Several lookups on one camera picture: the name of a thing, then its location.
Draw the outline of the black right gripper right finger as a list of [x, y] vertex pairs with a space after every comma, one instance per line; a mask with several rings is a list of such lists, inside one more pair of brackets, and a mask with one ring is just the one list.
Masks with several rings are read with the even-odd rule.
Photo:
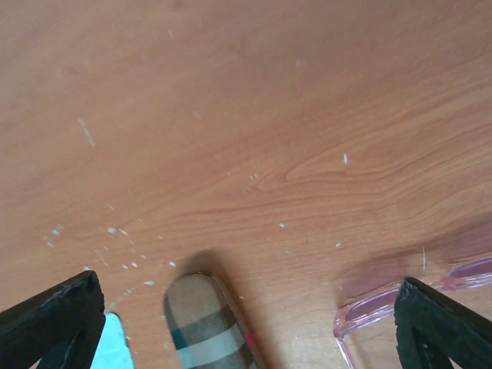
[[416, 278], [394, 302], [402, 368], [491, 367], [491, 321]]

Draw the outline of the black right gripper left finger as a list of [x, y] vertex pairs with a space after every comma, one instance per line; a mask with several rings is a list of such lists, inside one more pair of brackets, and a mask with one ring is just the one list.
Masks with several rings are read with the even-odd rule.
[[83, 271], [1, 313], [2, 368], [90, 368], [105, 325], [95, 271]]

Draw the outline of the light blue cleaning cloth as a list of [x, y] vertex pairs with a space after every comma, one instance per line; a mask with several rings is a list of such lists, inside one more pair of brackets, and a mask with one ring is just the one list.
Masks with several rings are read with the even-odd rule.
[[121, 319], [115, 313], [105, 314], [105, 326], [91, 363], [91, 369], [134, 369]]

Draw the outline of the plaid glasses case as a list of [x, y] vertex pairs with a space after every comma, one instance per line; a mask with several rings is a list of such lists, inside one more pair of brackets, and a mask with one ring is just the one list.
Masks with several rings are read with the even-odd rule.
[[164, 316], [183, 368], [265, 368], [254, 337], [230, 292], [214, 274], [196, 271], [173, 281]]

